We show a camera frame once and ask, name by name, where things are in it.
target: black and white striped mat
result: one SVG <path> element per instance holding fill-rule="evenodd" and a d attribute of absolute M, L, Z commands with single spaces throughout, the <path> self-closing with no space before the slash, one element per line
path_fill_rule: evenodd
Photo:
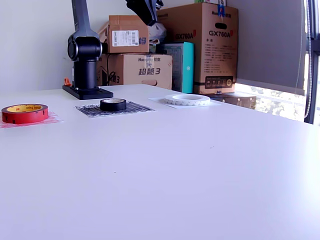
<path fill-rule="evenodd" d="M 145 113 L 145 112 L 154 112 L 155 111 L 152 108 L 142 106 L 142 105 L 134 103 L 132 101 L 127 102 L 126 110 L 116 111 L 116 112 L 101 111 L 100 104 L 76 106 L 75 108 L 78 109 L 80 112 L 84 113 L 85 115 L 87 115 L 89 118 L 137 114 L 137 113 Z"/>

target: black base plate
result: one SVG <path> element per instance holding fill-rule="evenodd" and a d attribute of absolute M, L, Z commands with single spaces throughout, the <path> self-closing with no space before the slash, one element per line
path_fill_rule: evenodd
<path fill-rule="evenodd" d="M 76 90 L 72 86 L 62 86 L 62 89 L 70 93 L 72 96 L 79 100 L 90 100 L 90 99 L 109 99 L 114 97 L 114 93 L 101 89 L 79 89 Z"/>

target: cardboard box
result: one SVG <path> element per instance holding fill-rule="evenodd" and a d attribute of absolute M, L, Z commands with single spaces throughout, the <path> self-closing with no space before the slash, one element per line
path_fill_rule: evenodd
<path fill-rule="evenodd" d="M 111 15 L 98 31 L 108 53 L 148 53 L 149 29 L 136 15 Z"/>
<path fill-rule="evenodd" d="M 208 95 L 208 97 L 212 100 L 253 110 L 256 109 L 257 105 L 257 96 L 239 92 Z"/>
<path fill-rule="evenodd" d="M 103 54 L 97 62 L 97 82 L 98 86 L 148 84 L 171 90 L 172 56 Z"/>
<path fill-rule="evenodd" d="M 195 3 L 219 4 L 219 0 L 194 0 Z M 227 6 L 227 0 L 220 0 L 220 4 Z"/>
<path fill-rule="evenodd" d="M 167 29 L 167 40 L 191 42 L 195 46 L 194 87 L 196 94 L 232 93 L 237 81 L 238 10 L 194 3 L 157 12 Z"/>

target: shipping label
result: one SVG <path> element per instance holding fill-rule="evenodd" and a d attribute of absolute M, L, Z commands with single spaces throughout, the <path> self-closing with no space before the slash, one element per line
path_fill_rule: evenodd
<path fill-rule="evenodd" d="M 112 31 L 112 47 L 138 47 L 139 31 Z"/>

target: red object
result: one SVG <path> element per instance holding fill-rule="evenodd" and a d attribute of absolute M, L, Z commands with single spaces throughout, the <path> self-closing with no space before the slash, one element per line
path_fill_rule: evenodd
<path fill-rule="evenodd" d="M 21 104 L 2 109 L 2 121 L 7 124 L 38 123 L 48 117 L 48 106 L 42 104 Z"/>
<path fill-rule="evenodd" d="M 66 78 L 64 79 L 64 85 L 67 86 L 67 87 L 72 87 L 72 84 L 70 83 L 69 78 L 66 77 Z"/>

